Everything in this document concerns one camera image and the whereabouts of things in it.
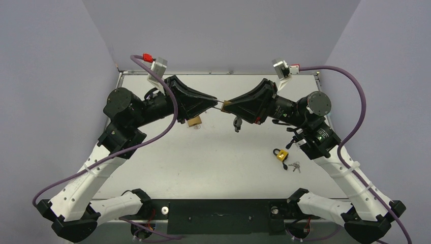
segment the light gray backdrop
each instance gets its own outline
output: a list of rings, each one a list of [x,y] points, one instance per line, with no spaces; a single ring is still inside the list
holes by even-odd
[[[118,72],[81,1],[0,1],[0,37],[0,242],[58,243],[32,197],[89,155]]]
[[[401,220],[414,243],[431,239],[430,11],[426,0],[362,0],[326,62],[350,71],[365,90],[365,122],[347,149],[375,185],[405,203]],[[344,138],[358,120],[359,96],[342,75],[323,75]],[[406,243],[397,224],[383,240]]]
[[[324,63],[359,0],[83,0],[121,70],[148,52],[174,71],[273,72]]]

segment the key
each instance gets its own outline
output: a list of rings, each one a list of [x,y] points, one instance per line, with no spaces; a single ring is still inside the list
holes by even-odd
[[[301,173],[301,170],[299,169],[300,165],[298,161],[296,161],[293,164],[289,164],[289,166],[293,166],[293,172],[295,172],[295,170],[298,169],[298,172]]]

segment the red connector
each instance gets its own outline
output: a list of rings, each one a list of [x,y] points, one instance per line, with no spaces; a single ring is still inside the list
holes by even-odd
[[[142,55],[142,57],[144,58],[145,62],[152,63],[152,61],[153,61],[152,56],[150,54],[148,54],[148,53],[144,53]]]

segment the cable tie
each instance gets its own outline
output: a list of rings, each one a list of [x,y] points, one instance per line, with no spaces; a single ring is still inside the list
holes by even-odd
[[[342,173],[332,175],[331,178],[333,178],[333,179],[342,178],[342,177],[346,176],[347,174],[351,173],[353,170],[357,169],[359,166],[360,166],[360,163],[358,161],[354,161],[352,163],[352,166],[350,166],[349,169],[346,169]]]
[[[362,191],[360,191],[360,192],[358,192],[358,193],[356,193],[356,194],[352,194],[352,195],[349,195],[349,196],[347,196],[348,198],[351,198],[351,197],[357,197],[357,196],[359,196],[359,195],[362,195],[363,193],[365,193],[365,192],[367,192],[368,191],[368,189],[370,189],[371,187],[373,187],[374,186],[374,184],[370,181],[370,182],[368,182],[368,186],[367,187],[365,187],[364,189],[362,189]]]
[[[91,169],[87,167],[87,162],[84,163],[84,168],[86,171],[88,171],[90,174],[92,174],[94,177],[98,177]]]

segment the white tabletop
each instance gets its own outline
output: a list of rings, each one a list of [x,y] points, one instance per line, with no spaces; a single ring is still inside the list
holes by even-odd
[[[271,75],[179,75],[195,90],[229,100],[254,88]],[[152,88],[145,75],[126,75],[122,83],[143,99]],[[279,95],[297,101],[317,90],[313,75],[295,76]],[[262,125],[243,122],[234,132],[232,114],[209,109],[200,115],[199,129],[177,123],[162,139],[137,150],[118,168],[95,195],[97,199],[119,196],[125,190],[141,188],[153,199],[238,199],[286,198],[298,188],[330,198],[345,194],[329,175],[309,160],[295,145],[286,161],[299,161],[301,173],[285,171],[272,154],[292,139],[285,127],[267,119]],[[166,117],[140,130],[147,140],[161,133],[172,120]]]

